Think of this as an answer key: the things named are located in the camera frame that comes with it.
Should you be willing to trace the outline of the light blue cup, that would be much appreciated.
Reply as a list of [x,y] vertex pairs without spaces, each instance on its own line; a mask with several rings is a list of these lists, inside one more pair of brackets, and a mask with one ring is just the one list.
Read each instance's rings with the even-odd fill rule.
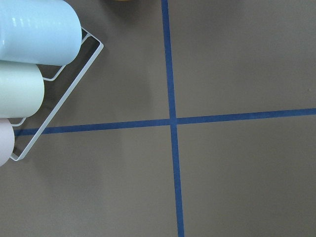
[[63,0],[2,0],[0,58],[3,61],[64,66],[78,55],[81,24]]

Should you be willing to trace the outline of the mint green cup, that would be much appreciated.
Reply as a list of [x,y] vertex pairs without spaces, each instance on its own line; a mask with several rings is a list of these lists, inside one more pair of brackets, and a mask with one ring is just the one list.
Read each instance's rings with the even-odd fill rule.
[[0,62],[0,117],[27,118],[42,105],[44,81],[35,64]]

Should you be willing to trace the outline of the pale pink cup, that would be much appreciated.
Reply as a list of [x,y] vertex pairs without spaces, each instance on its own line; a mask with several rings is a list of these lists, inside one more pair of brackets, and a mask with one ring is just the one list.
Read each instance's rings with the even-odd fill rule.
[[15,143],[14,130],[7,118],[0,119],[0,165],[3,166],[10,158]]

